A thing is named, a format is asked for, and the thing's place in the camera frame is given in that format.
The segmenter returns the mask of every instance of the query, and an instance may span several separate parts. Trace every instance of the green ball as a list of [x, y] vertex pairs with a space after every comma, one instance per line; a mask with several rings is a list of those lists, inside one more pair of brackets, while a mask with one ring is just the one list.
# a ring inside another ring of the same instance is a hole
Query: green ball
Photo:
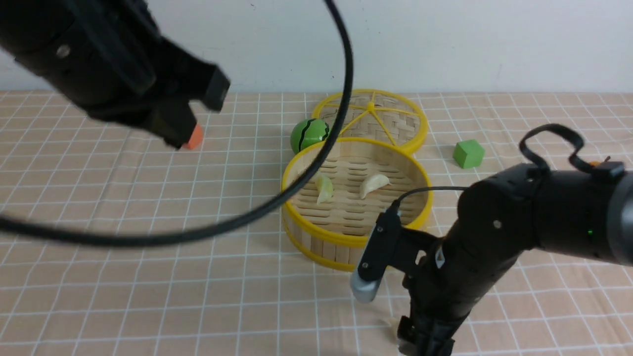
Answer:
[[317, 118], [303, 120], [292, 129], [292, 134], [290, 134], [290, 146], [296, 155], [302, 149], [325, 140], [329, 134], [330, 127], [327, 125], [327, 122]]

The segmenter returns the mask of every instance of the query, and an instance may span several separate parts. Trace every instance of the orange block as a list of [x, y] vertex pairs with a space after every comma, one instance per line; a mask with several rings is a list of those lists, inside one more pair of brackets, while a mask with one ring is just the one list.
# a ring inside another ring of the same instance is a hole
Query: orange block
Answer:
[[202, 127], [200, 127], [199, 124], [196, 124], [196, 128], [194, 129], [194, 132], [191, 134], [191, 137], [189, 138], [189, 142], [185, 143], [183, 147], [186, 149], [194, 149], [202, 143], [202, 139], [203, 139]]

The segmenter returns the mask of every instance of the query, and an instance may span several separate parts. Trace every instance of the green cube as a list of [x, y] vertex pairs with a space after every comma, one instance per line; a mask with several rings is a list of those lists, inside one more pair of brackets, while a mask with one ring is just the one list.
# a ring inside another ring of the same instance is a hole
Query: green cube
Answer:
[[484, 154], [486, 151], [477, 142], [477, 140], [462, 141], [455, 145], [453, 151], [453, 159], [460, 165], [461, 168], [473, 168], [478, 167], [481, 161], [484, 160]]

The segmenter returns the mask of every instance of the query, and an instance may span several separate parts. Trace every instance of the black handle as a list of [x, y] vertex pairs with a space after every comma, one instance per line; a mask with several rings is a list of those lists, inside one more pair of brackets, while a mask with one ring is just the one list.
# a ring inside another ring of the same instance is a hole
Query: black handle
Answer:
[[552, 132], [553, 134], [562, 137], [565, 141], [572, 144], [572, 146], [574, 147], [574, 151], [569, 156], [569, 163], [571, 163], [572, 166], [574, 166], [577, 170], [581, 172], [591, 173], [592, 166], [578, 157], [578, 152], [585, 145], [584, 140], [578, 134], [578, 132], [575, 132], [574, 130], [560, 124], [546, 124], [528, 131], [528, 133], [523, 137], [523, 139], [521, 139], [521, 142], [519, 142], [518, 144], [518, 148], [523, 156], [530, 160], [530, 162], [534, 163], [538, 167], [541, 174], [549, 174], [549, 166], [547, 162], [545, 162], [543, 157], [537, 155], [536, 153], [534, 153], [534, 151], [529, 149], [525, 142], [529, 138], [534, 137], [545, 131]]

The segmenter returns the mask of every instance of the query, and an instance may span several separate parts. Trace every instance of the bamboo steamer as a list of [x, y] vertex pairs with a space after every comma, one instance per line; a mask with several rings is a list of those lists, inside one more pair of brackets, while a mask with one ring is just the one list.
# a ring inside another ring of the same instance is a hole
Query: bamboo steamer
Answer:
[[[323, 143], [299, 152], [286, 167], [282, 189], [287, 188], [315, 159]], [[430, 186], [422, 166], [402, 149], [372, 139], [339, 139], [321, 166], [332, 180], [334, 196], [317, 205], [315, 178], [282, 207], [282, 220], [290, 241], [308, 258], [338, 270], [352, 271], [362, 256], [378, 214], [400, 194]], [[362, 200], [360, 185], [373, 174], [389, 177], [391, 185]], [[433, 193], [414, 194], [400, 207], [403, 224], [419, 229], [432, 206]]]
[[[341, 93], [323, 99], [312, 117], [330, 126], [341, 103]], [[391, 92], [357, 89], [352, 92], [339, 137], [364, 137], [391, 144], [412, 155], [429, 131], [427, 117], [411, 100]]]

